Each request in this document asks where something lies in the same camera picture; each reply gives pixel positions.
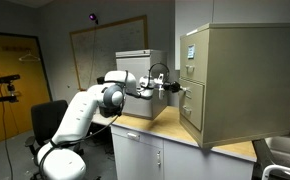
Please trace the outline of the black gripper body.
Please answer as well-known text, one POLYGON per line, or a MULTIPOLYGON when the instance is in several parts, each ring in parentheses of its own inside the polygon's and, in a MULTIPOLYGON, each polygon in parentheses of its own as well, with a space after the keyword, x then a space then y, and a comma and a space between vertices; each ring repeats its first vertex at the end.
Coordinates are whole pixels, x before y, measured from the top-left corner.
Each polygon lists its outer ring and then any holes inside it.
POLYGON ((172 93, 179 92, 181 90, 181 86, 178 82, 165 82, 163 84, 163 88, 167 91, 171 91, 172 93))

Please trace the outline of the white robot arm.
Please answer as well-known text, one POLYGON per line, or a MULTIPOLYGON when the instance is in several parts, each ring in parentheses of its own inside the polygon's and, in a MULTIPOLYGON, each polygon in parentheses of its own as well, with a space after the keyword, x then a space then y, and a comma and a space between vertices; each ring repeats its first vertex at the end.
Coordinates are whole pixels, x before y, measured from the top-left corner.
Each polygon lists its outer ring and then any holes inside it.
POLYGON ((145 75, 136 81, 135 76, 125 71, 109 71, 103 84, 91 86, 86 91, 78 92, 56 130, 56 133, 37 154, 39 173, 43 180, 82 180, 86 173, 86 164, 82 157, 71 149, 72 145, 92 137, 88 135, 90 125, 97 116, 114 119, 121 114, 126 96, 150 100, 153 91, 159 91, 162 99, 165 91, 173 93, 182 89, 178 82, 164 80, 163 74, 157 78, 145 75))

